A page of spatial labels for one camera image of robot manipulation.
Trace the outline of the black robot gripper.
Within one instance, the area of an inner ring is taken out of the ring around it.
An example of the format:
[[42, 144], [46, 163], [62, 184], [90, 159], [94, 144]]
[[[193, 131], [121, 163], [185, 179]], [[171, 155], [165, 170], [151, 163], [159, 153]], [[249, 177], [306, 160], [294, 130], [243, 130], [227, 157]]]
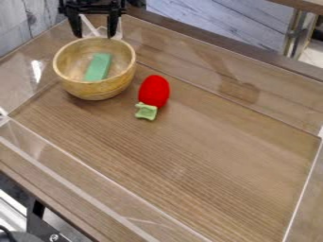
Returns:
[[[81, 13], [90, 14], [110, 13], [107, 16], [107, 38], [115, 36], [121, 14], [127, 12], [126, 0], [58, 0], [58, 11], [66, 14], [69, 9], [77, 9]], [[82, 18], [75, 12], [70, 12], [67, 17], [74, 35], [81, 38]]]

